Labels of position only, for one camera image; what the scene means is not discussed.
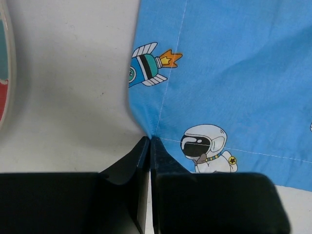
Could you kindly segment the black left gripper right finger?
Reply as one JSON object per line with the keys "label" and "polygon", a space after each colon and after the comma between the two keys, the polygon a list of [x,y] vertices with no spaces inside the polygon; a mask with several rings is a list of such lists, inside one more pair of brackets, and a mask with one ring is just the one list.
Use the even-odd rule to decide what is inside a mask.
{"label": "black left gripper right finger", "polygon": [[152,214],[155,234],[190,234],[194,231],[193,176],[165,149],[158,137],[151,139]]}

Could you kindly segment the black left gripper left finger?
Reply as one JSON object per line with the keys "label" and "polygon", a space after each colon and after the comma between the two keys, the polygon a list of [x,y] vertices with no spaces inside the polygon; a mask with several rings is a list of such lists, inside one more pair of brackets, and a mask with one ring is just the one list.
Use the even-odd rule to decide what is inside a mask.
{"label": "black left gripper left finger", "polygon": [[144,233],[149,184],[149,138],[100,173],[99,233]]}

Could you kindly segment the blue space-print cloth placemat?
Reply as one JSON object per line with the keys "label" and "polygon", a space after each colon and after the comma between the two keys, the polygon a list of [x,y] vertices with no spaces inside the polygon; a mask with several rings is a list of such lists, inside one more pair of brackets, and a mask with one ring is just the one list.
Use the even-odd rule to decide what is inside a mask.
{"label": "blue space-print cloth placemat", "polygon": [[311,1],[141,1],[129,104],[192,173],[310,191]]}

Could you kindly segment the red and teal plate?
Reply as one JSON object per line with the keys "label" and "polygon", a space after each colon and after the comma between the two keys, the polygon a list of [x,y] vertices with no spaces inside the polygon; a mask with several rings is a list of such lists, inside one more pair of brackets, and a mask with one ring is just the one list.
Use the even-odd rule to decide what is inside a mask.
{"label": "red and teal plate", "polygon": [[16,46],[7,1],[0,2],[0,127],[9,120],[17,78]]}

